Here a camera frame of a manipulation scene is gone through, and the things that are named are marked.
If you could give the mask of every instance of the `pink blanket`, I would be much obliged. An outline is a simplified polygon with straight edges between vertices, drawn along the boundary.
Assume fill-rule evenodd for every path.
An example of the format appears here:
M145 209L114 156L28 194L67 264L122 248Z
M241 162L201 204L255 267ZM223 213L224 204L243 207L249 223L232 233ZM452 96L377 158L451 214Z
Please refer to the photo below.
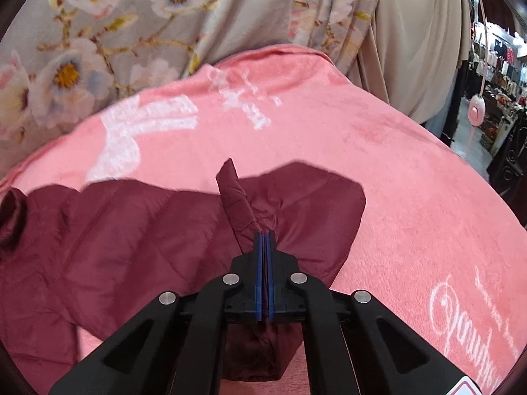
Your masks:
M506 376L527 342L526 231L470 166L313 50L245 52L119 102L3 188L132 177L217 192L230 157L240 177L302 159L360 182L366 210L333 289L372 292L484 393ZM97 343L81 340L84 355ZM222 383L224 394L279 391L309 393L303 349L279 382Z

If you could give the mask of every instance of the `tiled floor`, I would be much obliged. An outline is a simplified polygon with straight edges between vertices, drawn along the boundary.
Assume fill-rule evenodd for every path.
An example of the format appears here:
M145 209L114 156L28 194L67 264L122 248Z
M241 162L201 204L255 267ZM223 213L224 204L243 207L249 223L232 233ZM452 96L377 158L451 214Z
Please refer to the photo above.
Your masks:
M454 153L463 158L465 158L470 132L472 131L472 125L467 117L468 102L468 99L461 99L461 105L459 106L458 129L454 134L454 141L451 145ZM483 132L476 128L474 131L474 137L472 138L472 145L468 152L468 164L488 182L486 169L492 161L492 155L480 144L480 138L482 135Z

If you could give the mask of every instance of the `beige curtain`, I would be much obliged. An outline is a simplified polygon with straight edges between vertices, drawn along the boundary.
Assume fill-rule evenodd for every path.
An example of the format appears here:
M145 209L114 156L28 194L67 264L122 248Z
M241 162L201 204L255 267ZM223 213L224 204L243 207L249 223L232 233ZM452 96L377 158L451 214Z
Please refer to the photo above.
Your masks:
M379 0L348 78L423 123L441 110L469 48L468 0Z

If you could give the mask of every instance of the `quilted fabric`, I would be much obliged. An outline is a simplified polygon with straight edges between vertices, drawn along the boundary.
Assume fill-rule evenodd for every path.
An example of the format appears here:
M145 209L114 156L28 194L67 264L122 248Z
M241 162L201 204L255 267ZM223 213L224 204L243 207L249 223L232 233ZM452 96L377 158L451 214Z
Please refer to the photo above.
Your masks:
M198 291L251 250L255 230L275 230L303 271L333 282L366 203L357 183L304 163L238 179L232 161L217 180L220 195L135 180L8 191L0 337L38 393L75 364L75 326L104 340L160 292ZM278 379L300 343L295 327L231 328L224 377Z

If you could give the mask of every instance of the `floral curtain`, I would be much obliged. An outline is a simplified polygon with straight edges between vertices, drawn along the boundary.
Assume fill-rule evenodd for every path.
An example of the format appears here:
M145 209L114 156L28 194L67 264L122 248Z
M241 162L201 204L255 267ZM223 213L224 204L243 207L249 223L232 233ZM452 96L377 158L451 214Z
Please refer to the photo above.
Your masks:
M0 176L91 114L268 44L344 73L378 0L27 0L0 43Z

